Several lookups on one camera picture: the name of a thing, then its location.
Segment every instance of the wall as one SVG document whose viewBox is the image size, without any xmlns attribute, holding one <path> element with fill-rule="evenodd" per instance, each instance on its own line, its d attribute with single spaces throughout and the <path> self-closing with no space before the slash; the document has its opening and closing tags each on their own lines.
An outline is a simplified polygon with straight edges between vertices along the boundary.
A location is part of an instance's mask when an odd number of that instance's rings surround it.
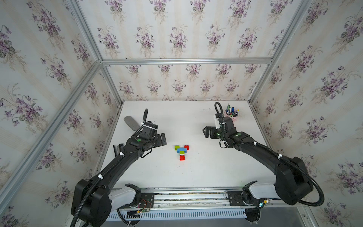
<svg viewBox="0 0 363 227">
<path fill-rule="evenodd" d="M 113 65 L 128 101 L 248 100 L 266 64 Z"/>
<path fill-rule="evenodd" d="M 300 1 L 79 3 L 107 59 L 272 56 Z"/>
<path fill-rule="evenodd" d="M 361 226 L 362 17 L 362 1 L 313 1 L 253 103 L 273 148 L 322 187 L 324 205 L 311 208 L 320 226 Z"/>
<path fill-rule="evenodd" d="M 0 1 L 0 186 L 91 67 L 66 1 Z M 44 151 L 0 226 L 63 226 L 73 190 L 99 158 L 116 103 L 97 74 Z"/>
</svg>

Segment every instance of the aluminum frame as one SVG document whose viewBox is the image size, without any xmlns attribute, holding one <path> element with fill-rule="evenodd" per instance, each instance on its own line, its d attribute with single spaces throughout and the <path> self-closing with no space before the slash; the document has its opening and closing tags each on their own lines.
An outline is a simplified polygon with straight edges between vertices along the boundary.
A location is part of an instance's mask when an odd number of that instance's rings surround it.
<svg viewBox="0 0 363 227">
<path fill-rule="evenodd" d="M 16 193 L 20 190 L 27 177 L 32 173 L 41 155 L 53 140 L 68 114 L 73 110 L 74 105 L 83 95 L 85 89 L 101 67 L 101 61 L 95 61 L 87 71 L 82 80 L 78 83 L 71 95 L 57 112 L 41 137 L 35 142 L 28 154 L 24 157 L 4 187 L 0 190 L 0 213 L 3 213 Z"/>
<path fill-rule="evenodd" d="M 270 57 L 104 59 L 104 65 L 270 64 Z"/>
<path fill-rule="evenodd" d="M 302 0 L 300 2 L 300 5 L 295 11 L 293 18 L 291 19 L 289 25 L 287 26 L 284 35 L 282 36 L 280 42 L 276 47 L 275 52 L 272 55 L 273 62 L 271 63 L 271 65 L 268 66 L 268 69 L 262 75 L 261 80 L 259 80 L 259 82 L 256 84 L 256 87 L 252 91 L 252 95 L 251 98 L 249 99 L 249 102 L 254 103 L 256 101 L 258 95 L 260 94 L 261 90 L 263 89 L 264 85 L 267 82 L 268 76 L 271 74 L 272 70 L 275 68 L 276 64 L 281 58 L 283 52 L 287 48 L 292 36 L 297 30 L 299 23 L 303 19 L 303 16 L 307 12 L 307 9 L 309 8 L 312 1 L 313 0 Z"/>
</svg>

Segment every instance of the cable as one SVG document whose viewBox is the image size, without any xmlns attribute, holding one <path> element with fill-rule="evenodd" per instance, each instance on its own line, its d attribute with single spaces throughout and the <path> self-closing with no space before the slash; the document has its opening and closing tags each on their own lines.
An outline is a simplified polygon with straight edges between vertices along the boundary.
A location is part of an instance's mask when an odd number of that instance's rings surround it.
<svg viewBox="0 0 363 227">
<path fill-rule="evenodd" d="M 117 159 L 117 161 L 112 165 L 110 166 L 107 170 L 105 171 L 101 171 L 99 174 L 103 176 L 106 176 L 113 168 L 115 168 L 115 166 L 117 166 L 122 158 L 124 157 L 124 154 L 121 154 L 120 153 L 120 157 Z M 77 222 L 77 219 L 78 219 L 78 216 L 79 216 L 79 213 L 81 212 L 86 200 L 88 199 L 88 197 L 91 195 L 91 193 L 93 193 L 93 190 L 96 188 L 96 186 L 98 185 L 98 183 L 101 181 L 102 179 L 100 177 L 98 177 L 94 182 L 93 184 L 91 185 L 91 187 L 87 190 L 86 194 L 84 195 L 83 199 L 81 200 L 81 202 L 79 203 L 77 209 L 74 211 L 74 215 L 73 215 L 73 219 L 72 219 L 72 222 L 70 224 L 70 227 L 75 227 L 76 225 L 76 222 Z"/>
<path fill-rule="evenodd" d="M 148 109 L 145 109 L 145 111 L 144 111 L 144 117 L 143 117 L 143 123 L 145 124 L 145 122 L 146 122 L 146 118 L 147 118 L 147 113 L 149 112 L 149 110 Z M 141 125 L 141 127 L 138 129 L 138 130 L 136 130 L 134 133 L 133 133 L 133 135 L 132 136 L 134 136 L 134 135 L 136 135 L 139 131 L 141 131 L 141 129 L 144 127 L 144 124 L 142 124 Z"/>
</svg>

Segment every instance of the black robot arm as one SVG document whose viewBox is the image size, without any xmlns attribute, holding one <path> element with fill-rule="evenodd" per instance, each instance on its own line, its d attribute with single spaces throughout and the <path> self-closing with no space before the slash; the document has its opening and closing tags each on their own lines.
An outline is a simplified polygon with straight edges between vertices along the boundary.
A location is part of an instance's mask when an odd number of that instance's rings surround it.
<svg viewBox="0 0 363 227">
<path fill-rule="evenodd" d="M 287 204 L 294 205 L 297 202 L 309 206 L 320 206 L 324 202 L 324 194 L 316 183 L 309 176 L 304 162 L 298 158 L 289 158 L 274 152 L 270 148 L 256 142 L 245 132 L 237 132 L 231 118 L 222 116 L 223 109 L 216 102 L 217 127 L 207 126 L 203 129 L 206 138 L 220 139 L 228 148 L 235 148 L 261 162 L 276 175 L 275 190 L 277 195 Z M 319 201 L 309 203 L 301 199 L 312 192 L 313 185 L 319 193 Z"/>
</svg>

